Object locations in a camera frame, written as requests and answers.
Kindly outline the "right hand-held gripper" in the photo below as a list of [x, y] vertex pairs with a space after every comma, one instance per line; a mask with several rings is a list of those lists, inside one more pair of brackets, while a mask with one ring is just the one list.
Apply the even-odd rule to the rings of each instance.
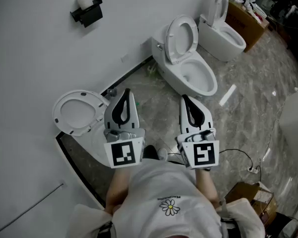
[[219, 164], [220, 142], [216, 140], [211, 112], [197, 99], [182, 95], [180, 130], [176, 137], [185, 167], [210, 169]]

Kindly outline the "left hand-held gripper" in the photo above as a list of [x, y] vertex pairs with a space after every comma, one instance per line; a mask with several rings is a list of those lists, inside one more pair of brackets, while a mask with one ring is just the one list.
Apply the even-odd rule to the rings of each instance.
[[146, 131], [139, 128], [139, 117], [134, 94], [129, 88], [110, 96], [104, 114], [104, 149], [110, 168], [140, 164], [143, 157]]

